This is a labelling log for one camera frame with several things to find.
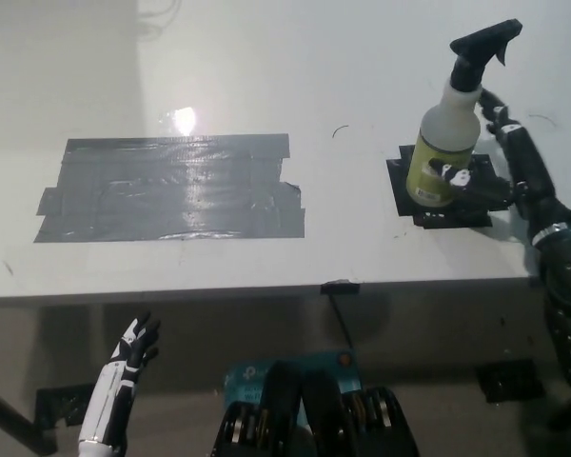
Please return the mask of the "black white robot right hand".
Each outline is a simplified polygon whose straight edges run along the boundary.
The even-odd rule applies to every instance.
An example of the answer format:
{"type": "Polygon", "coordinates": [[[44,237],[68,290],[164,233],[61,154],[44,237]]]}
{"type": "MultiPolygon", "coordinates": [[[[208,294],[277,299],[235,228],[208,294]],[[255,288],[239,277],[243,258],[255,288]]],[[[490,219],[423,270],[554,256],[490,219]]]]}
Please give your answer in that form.
{"type": "Polygon", "coordinates": [[[430,169],[465,209],[494,211],[516,207],[527,222],[527,236],[533,247],[544,249],[552,244],[571,243],[571,209],[558,199],[530,133],[510,117],[508,106],[493,92],[482,91],[480,106],[487,130],[501,147],[510,177],[488,177],[438,158],[428,162],[430,169]]]}

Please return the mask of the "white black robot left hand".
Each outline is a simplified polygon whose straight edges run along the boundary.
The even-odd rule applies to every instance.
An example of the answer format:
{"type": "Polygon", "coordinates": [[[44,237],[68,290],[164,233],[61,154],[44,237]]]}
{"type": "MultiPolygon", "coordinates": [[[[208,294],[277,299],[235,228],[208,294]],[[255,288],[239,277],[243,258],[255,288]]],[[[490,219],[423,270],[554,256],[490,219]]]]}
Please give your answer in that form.
{"type": "Polygon", "coordinates": [[[124,456],[139,378],[158,354],[160,322],[147,312],[132,320],[102,367],[78,437],[85,457],[124,456]]]}

